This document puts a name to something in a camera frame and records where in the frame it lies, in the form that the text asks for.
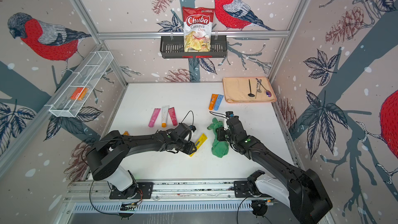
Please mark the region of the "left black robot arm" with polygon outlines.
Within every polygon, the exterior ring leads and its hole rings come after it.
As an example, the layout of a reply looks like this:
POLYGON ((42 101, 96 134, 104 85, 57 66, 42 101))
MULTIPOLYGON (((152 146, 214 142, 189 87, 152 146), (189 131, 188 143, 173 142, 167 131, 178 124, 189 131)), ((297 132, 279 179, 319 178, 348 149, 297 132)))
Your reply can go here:
POLYGON ((87 153, 87 164, 93 180, 105 180, 119 191, 125 191, 134 184, 132 174, 121 166, 125 157, 150 151, 191 155, 197 151, 195 143, 191 141, 195 131, 194 125, 185 123, 151 135, 130 136, 112 131, 94 143, 87 153))

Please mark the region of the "yellow toothpaste tube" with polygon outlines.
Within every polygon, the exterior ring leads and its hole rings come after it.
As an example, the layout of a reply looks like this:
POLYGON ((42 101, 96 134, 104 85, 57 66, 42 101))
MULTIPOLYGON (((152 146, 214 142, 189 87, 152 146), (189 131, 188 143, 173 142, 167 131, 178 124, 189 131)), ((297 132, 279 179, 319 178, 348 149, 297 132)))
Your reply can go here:
POLYGON ((191 157, 199 150, 199 148, 205 143, 206 140, 207 136, 203 133, 195 142, 195 151, 194 153, 190 154, 191 157))

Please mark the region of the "orange toothpaste tube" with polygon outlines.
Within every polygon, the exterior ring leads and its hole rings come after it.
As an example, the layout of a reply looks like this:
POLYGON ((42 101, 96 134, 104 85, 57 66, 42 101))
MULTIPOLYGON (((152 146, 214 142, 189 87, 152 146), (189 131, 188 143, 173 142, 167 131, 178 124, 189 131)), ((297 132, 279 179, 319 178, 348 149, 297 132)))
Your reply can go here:
POLYGON ((208 109, 210 111, 212 111, 214 109, 214 105, 215 105, 215 103, 217 101, 217 98, 218 98, 217 94, 212 94, 211 95, 211 99, 210 99, 210 103, 209 103, 209 107, 208 107, 208 109))

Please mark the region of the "green cleaning cloth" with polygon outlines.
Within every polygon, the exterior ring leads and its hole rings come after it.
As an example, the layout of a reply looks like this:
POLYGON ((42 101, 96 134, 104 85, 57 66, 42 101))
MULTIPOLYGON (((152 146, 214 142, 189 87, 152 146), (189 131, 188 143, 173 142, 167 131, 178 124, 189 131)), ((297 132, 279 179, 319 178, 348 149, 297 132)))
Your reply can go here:
POLYGON ((214 156, 218 158, 222 158, 226 156, 229 152, 229 145, 227 142, 221 142, 219 141, 218 135, 217 135, 217 130, 219 128, 223 128, 224 123, 223 121, 219 121, 216 118, 212 119, 212 123, 207 127, 208 130, 212 130, 213 134, 215 135, 211 152, 214 156))

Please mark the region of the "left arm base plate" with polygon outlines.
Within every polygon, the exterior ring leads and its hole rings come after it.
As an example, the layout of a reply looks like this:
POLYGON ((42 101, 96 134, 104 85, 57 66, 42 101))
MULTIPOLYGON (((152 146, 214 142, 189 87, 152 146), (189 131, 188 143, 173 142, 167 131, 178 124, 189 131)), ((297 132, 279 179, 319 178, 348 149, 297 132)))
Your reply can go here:
POLYGON ((133 183, 125 191, 119 191, 115 186, 112 186, 109 198, 111 200, 150 199, 153 186, 153 182, 138 182, 133 183))

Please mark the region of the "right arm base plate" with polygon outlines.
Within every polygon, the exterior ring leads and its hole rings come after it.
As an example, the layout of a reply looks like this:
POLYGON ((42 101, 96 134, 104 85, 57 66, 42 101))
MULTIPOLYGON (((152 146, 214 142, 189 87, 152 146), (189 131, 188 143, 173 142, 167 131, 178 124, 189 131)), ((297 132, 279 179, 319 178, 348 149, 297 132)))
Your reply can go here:
POLYGON ((245 180, 238 180, 233 182, 233 191, 235 198, 264 198, 264 199, 274 199, 273 197, 266 194, 255 194, 249 190, 248 182, 245 180))

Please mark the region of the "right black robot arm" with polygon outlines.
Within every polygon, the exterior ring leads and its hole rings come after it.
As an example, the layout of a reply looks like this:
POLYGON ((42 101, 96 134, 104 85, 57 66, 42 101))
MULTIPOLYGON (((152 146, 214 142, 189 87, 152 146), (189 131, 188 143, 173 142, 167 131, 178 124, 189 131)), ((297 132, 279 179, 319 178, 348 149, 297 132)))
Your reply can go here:
POLYGON ((291 165, 274 154, 256 137, 248 135, 233 112, 226 113, 226 126, 216 129, 217 139, 228 142, 238 153, 263 167, 247 178, 245 189, 253 197, 269 195, 276 198, 271 186, 260 186, 260 176, 269 171, 282 184, 282 202, 290 207, 302 224, 316 224, 332 209, 333 205, 317 173, 291 165))

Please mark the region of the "white toothpaste tube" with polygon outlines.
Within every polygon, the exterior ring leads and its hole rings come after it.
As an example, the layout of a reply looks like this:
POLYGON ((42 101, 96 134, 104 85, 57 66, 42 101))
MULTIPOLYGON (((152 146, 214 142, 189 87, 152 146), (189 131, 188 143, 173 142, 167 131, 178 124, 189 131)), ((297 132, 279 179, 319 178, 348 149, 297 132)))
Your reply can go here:
POLYGON ((169 106, 165 105, 161 108, 161 126, 162 128, 167 127, 167 119, 169 114, 169 106))

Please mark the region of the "red pink toothpaste tube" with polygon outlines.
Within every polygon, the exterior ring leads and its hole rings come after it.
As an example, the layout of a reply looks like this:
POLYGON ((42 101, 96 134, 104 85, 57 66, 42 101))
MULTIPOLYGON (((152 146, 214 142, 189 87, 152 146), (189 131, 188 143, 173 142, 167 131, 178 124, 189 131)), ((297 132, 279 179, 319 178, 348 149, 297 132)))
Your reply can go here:
POLYGON ((175 113, 175 108, 174 107, 169 108, 169 115, 170 115, 170 118, 171 118, 173 126, 177 126, 178 125, 178 121, 177 121, 177 118, 176 118, 176 113, 175 113))

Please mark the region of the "magenta toothpaste tube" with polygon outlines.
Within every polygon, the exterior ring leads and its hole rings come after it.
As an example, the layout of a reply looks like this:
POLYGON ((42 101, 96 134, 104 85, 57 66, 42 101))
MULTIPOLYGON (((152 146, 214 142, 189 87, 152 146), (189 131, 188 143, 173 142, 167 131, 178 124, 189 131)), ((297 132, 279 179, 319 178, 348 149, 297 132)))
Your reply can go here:
POLYGON ((156 120, 157 120, 157 117, 158 117, 160 111, 161 111, 160 108, 155 108, 155 109, 153 110, 153 113, 152 113, 152 115, 151 115, 151 118, 150 118, 150 121, 149 121, 149 124, 148 124, 148 126, 149 126, 150 128, 153 128, 153 127, 154 127, 154 124, 155 124, 155 122, 156 122, 156 120))

